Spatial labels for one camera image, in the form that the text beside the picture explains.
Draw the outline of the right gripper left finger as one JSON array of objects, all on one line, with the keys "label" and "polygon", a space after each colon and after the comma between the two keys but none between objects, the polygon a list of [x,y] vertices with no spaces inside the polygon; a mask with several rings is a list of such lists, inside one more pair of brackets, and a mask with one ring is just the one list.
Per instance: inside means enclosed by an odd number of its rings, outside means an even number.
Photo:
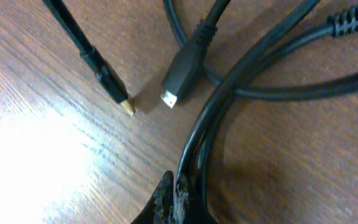
[{"label": "right gripper left finger", "polygon": [[173,210],[173,172],[164,173],[142,211],[131,224],[171,223]]}]

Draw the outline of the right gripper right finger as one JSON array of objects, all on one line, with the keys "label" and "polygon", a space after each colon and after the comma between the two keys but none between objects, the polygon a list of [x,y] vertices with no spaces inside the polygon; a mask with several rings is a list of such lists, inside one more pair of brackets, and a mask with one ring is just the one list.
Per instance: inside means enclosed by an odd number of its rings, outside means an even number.
[{"label": "right gripper right finger", "polygon": [[179,224],[218,224],[184,175],[177,178],[175,186],[174,219]]}]

